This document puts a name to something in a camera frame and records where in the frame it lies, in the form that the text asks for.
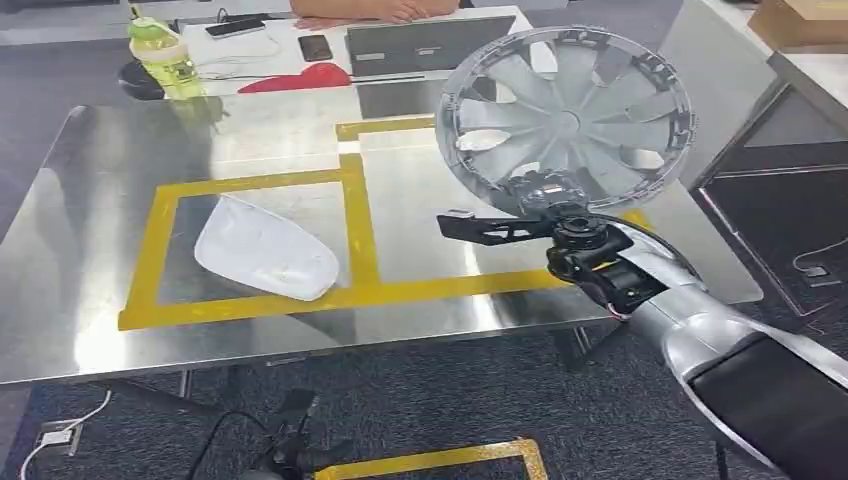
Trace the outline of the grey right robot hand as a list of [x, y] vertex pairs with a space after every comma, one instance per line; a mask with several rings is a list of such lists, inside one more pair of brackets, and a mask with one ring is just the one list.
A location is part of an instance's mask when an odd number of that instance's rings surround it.
[[587, 192], [569, 172], [528, 171], [512, 177], [507, 190], [525, 215], [541, 214], [551, 208], [585, 210], [589, 203]]

